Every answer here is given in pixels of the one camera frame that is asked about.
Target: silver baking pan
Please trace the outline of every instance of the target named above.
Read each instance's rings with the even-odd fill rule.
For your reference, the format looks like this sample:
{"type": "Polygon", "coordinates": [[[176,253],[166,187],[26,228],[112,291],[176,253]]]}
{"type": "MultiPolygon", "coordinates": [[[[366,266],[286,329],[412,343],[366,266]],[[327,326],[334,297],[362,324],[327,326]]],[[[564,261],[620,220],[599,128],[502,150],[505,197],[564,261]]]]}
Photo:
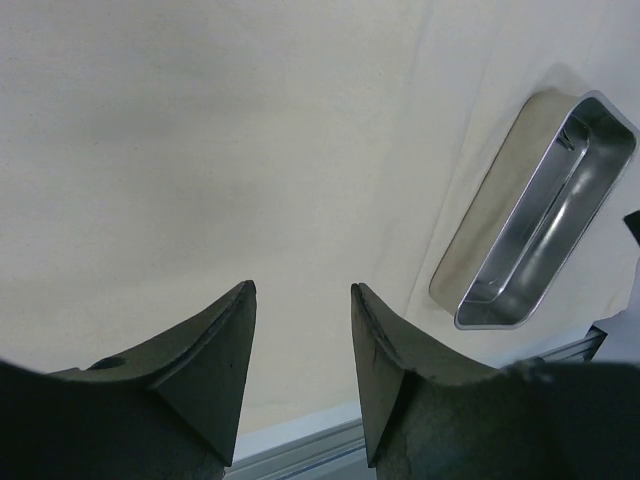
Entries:
{"type": "Polygon", "coordinates": [[[637,138],[600,92],[527,101],[431,280],[458,328],[514,328],[531,316],[637,138]]]}

